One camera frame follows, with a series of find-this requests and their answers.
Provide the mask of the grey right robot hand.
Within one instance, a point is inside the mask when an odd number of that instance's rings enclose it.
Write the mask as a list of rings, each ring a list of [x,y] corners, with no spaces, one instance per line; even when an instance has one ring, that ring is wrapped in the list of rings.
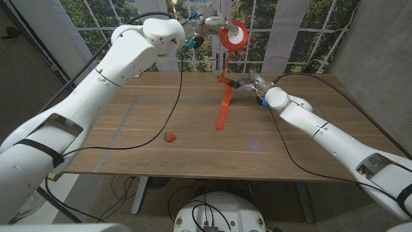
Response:
[[[267,81],[258,73],[249,73],[246,76],[238,79],[237,82],[240,84],[240,86],[236,88],[239,92],[267,92],[269,91],[269,89],[274,87],[271,82]]]

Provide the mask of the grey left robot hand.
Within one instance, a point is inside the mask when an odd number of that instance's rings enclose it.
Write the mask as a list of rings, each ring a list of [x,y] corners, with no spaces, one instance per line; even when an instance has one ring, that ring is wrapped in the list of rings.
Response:
[[[204,37],[210,33],[218,34],[220,28],[227,29],[234,35],[238,35],[240,31],[239,26],[211,7],[203,7],[192,12],[182,26],[188,39]]]

